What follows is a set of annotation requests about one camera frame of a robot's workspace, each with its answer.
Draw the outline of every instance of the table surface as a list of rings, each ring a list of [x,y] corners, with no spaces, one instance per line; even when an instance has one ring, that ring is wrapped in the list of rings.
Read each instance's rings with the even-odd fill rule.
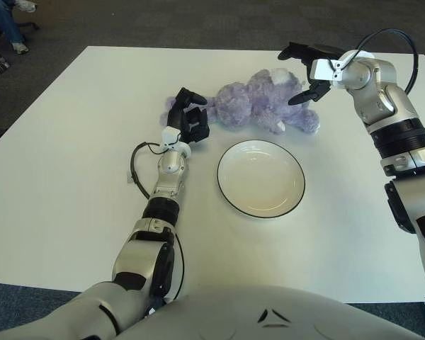
[[[214,96],[260,69],[297,60],[277,52],[88,47],[0,139],[0,283],[84,290],[110,280],[123,242],[146,201],[127,181],[130,154],[160,141],[167,96],[185,86]],[[392,62],[400,86],[410,55]],[[425,125],[425,56],[409,97]],[[343,302],[402,302],[425,296],[417,238],[402,232],[387,206],[380,157],[345,91],[312,103],[321,128],[288,127],[275,136],[217,124],[192,145],[186,195],[176,226],[186,257],[182,294],[213,285],[281,285]],[[248,139],[275,142],[299,161],[305,195],[270,220],[236,211],[221,196],[222,153]],[[142,152],[137,170],[151,188],[158,158]],[[176,291],[181,272],[179,253]]]

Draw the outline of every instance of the sneaker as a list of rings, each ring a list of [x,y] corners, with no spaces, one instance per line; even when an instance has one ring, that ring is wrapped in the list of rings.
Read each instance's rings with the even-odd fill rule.
[[[13,42],[12,45],[13,45],[13,49],[16,51],[18,55],[24,55],[25,53],[28,52],[28,47],[26,47],[21,42]]]
[[[36,11],[37,4],[27,0],[16,0],[15,5],[18,9],[24,12],[33,13]]]

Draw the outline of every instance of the wire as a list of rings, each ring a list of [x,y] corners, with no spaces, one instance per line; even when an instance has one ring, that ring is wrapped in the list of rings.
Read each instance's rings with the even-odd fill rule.
[[[174,145],[179,141],[179,138],[181,137],[181,133],[178,134],[178,137],[176,138],[176,141],[173,143],[169,143],[168,145]],[[148,192],[145,190],[145,188],[143,187],[142,183],[140,183],[139,180],[139,176],[137,175],[137,171],[135,170],[135,156],[137,155],[137,152],[142,149],[143,147],[148,147],[148,149],[153,153],[153,154],[164,154],[166,153],[168,150],[165,150],[163,152],[155,152],[152,148],[151,145],[154,145],[156,147],[160,146],[160,144],[157,143],[152,143],[152,142],[143,142],[138,144],[138,146],[135,147],[134,151],[132,151],[132,155],[130,157],[130,173],[132,176],[132,179],[134,181],[134,183],[137,185],[137,187],[140,189],[140,192],[143,194],[143,196],[146,199],[149,199],[149,194]],[[183,287],[183,282],[184,282],[184,271],[185,271],[185,263],[184,263],[184,252],[183,252],[183,247],[181,246],[181,242],[179,241],[179,237],[178,234],[175,234],[176,237],[176,241],[178,242],[178,246],[179,246],[179,252],[181,253],[181,263],[182,263],[182,272],[181,272],[181,282],[179,283],[179,287],[178,287],[178,291],[175,294],[175,297],[173,298],[173,301],[176,300],[179,296],[179,293],[181,292],[181,288]]]
[[[181,263],[183,264],[183,271],[181,272],[181,282],[179,283],[178,291],[175,294],[175,297],[173,298],[173,301],[178,298],[179,292],[181,292],[181,287],[183,287],[184,282],[184,253],[183,253],[183,247],[181,246],[181,242],[179,241],[178,234],[175,234],[176,241],[179,245],[179,252],[181,253]]]
[[[148,199],[149,198],[149,194],[148,192],[145,190],[145,188],[143,187],[142,183],[140,183],[139,180],[139,176],[137,175],[137,171],[135,170],[135,155],[137,154],[137,151],[139,151],[140,149],[142,149],[143,147],[148,147],[149,150],[153,153],[153,154],[163,154],[166,151],[163,152],[155,152],[153,151],[153,149],[151,148],[151,145],[155,145],[155,146],[159,146],[159,144],[157,143],[148,143],[148,142],[143,142],[138,144],[138,146],[136,146],[136,148],[134,149],[134,151],[132,151],[132,155],[130,157],[130,174],[132,176],[132,179],[135,183],[135,185],[140,189],[140,191],[142,192],[143,196]]]
[[[411,47],[412,56],[413,56],[414,61],[413,61],[413,65],[412,65],[411,78],[409,79],[409,82],[406,86],[406,89],[404,90],[404,92],[406,94],[409,94],[409,92],[411,92],[412,88],[414,87],[414,84],[415,84],[416,79],[417,79],[417,74],[419,73],[419,53],[417,52],[414,41],[412,41],[411,37],[409,35],[407,35],[405,32],[403,32],[402,30],[398,30],[396,28],[383,28],[382,30],[379,30],[377,32],[374,32],[374,33],[367,35],[357,45],[357,47],[356,47],[357,52],[354,53],[353,57],[341,69],[344,70],[345,68],[347,68],[350,65],[350,63],[354,60],[354,58],[357,57],[359,52],[364,48],[364,46],[370,40],[372,40],[376,35],[379,35],[381,33],[386,33],[386,32],[387,33],[396,33],[396,34],[401,35],[406,40],[408,45]],[[332,62],[331,62],[330,59],[329,59],[329,66],[335,71],[335,68],[333,68],[333,65],[332,65]]]

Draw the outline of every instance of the white plate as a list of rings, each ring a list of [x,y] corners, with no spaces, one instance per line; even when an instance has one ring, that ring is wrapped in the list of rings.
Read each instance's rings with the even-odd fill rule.
[[[290,152],[263,140],[230,147],[220,159],[217,181],[228,202],[254,217],[278,217],[299,204],[305,178]]]

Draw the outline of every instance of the plush teddy bear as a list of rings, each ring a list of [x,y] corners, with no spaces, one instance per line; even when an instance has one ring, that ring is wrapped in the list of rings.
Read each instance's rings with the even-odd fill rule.
[[[288,105],[288,100],[300,92],[298,78],[287,69],[262,69],[247,85],[239,82],[225,85],[216,97],[206,98],[207,105],[199,107],[206,109],[209,123],[219,121],[233,128],[255,123],[274,134],[285,132],[285,124],[289,124],[314,133],[318,131],[319,118],[307,108],[308,103]],[[168,98],[167,110],[173,102],[173,97]],[[161,116],[162,125],[166,125],[167,114]]]

